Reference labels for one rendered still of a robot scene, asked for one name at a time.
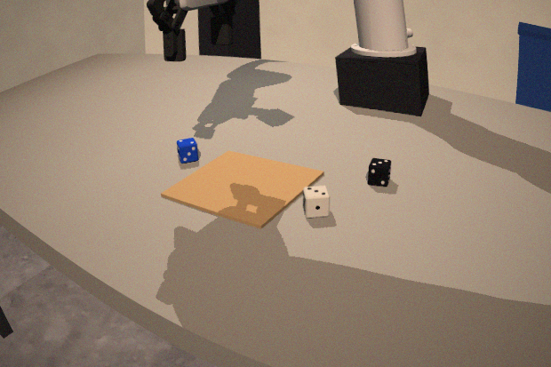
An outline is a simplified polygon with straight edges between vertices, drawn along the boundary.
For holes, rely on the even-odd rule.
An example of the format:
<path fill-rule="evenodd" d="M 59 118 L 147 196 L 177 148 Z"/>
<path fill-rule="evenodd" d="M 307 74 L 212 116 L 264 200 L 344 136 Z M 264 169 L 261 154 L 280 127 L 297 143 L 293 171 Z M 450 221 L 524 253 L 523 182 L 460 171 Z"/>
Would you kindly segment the tan square mat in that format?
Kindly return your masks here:
<path fill-rule="evenodd" d="M 161 196 L 262 229 L 323 175 L 323 171 L 227 151 Z"/>

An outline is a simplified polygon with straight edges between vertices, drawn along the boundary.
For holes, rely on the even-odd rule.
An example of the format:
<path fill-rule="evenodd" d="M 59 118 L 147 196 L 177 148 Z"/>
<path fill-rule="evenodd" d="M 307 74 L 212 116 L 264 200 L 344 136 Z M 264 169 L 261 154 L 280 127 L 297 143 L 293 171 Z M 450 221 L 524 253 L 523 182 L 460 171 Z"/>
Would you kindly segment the blue die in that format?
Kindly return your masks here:
<path fill-rule="evenodd" d="M 178 158 L 182 164 L 198 161 L 197 144 L 194 138 L 177 140 Z"/>

